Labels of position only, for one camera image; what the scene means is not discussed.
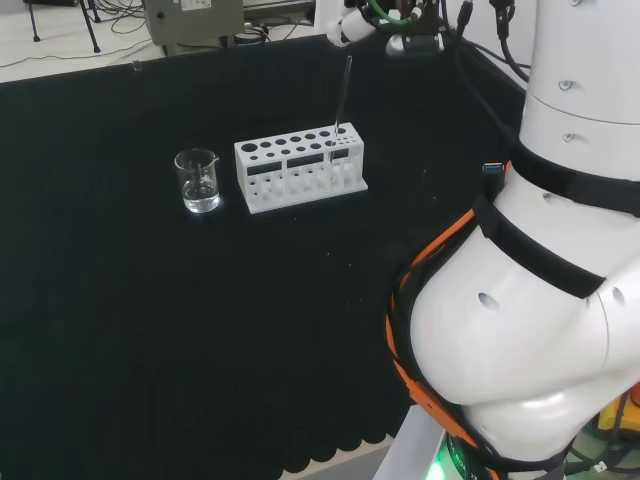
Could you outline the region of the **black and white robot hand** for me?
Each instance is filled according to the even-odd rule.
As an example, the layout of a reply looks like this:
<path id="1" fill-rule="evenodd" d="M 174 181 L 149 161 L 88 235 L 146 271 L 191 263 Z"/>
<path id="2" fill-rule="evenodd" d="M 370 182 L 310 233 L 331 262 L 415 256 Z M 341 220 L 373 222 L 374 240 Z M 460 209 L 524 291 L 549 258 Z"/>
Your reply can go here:
<path id="1" fill-rule="evenodd" d="M 439 1 L 344 1 L 335 19 L 325 24 L 325 35 L 346 48 L 379 34 L 386 37 L 391 58 L 436 57 L 445 49 Z"/>

